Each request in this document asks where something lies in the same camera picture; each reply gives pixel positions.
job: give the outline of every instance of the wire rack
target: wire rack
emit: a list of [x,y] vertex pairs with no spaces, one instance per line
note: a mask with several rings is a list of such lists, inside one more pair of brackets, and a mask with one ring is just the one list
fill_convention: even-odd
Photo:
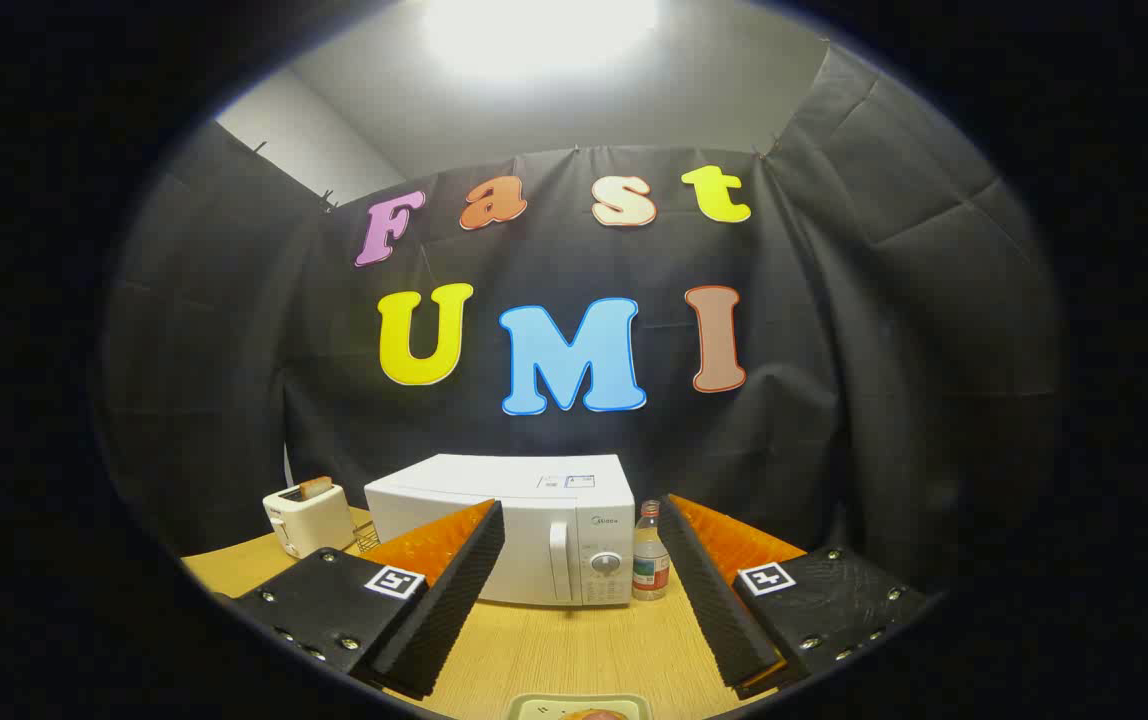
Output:
[[382,544],[378,542],[378,531],[374,529],[373,521],[365,522],[360,527],[351,532],[352,536],[356,537],[356,550],[365,552],[369,550],[374,550],[374,548]]

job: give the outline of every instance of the orange letter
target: orange letter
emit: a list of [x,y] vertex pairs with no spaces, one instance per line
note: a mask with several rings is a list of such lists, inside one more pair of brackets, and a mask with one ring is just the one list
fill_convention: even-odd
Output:
[[747,381],[747,372],[738,364],[734,348],[734,307],[738,292],[734,288],[705,284],[685,293],[685,304],[698,315],[698,348],[701,365],[695,376],[698,392],[726,392]]
[[468,193],[468,202],[459,217],[459,227],[465,231],[486,227],[495,220],[506,223],[525,211],[520,178],[504,176],[483,181]]
[[602,225],[647,225],[658,215],[650,186],[637,177],[606,176],[592,183],[592,215]]

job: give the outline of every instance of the white wall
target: white wall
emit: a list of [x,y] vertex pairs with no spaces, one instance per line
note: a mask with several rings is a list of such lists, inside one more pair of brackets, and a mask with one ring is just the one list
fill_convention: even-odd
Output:
[[264,79],[218,115],[218,124],[317,195],[343,204],[404,177],[315,94],[294,70]]

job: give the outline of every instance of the plastic bottle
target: plastic bottle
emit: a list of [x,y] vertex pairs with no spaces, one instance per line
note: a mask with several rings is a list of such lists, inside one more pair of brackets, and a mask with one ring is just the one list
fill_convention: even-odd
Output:
[[641,520],[633,537],[633,597],[658,601],[667,591],[670,556],[658,539],[658,501],[641,505]]

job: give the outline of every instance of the black foam pad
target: black foam pad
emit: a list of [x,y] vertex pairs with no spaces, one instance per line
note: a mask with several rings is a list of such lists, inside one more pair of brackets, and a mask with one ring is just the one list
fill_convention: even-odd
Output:
[[658,503],[658,536],[670,556],[670,562],[684,575],[689,605],[695,610],[698,628],[716,657],[721,682],[735,687],[769,669],[779,657],[757,620],[739,603],[734,589],[721,579],[716,565],[707,556],[693,528],[678,508],[664,497]]
[[432,692],[504,544],[502,503],[495,502],[370,667],[379,682],[419,700]]

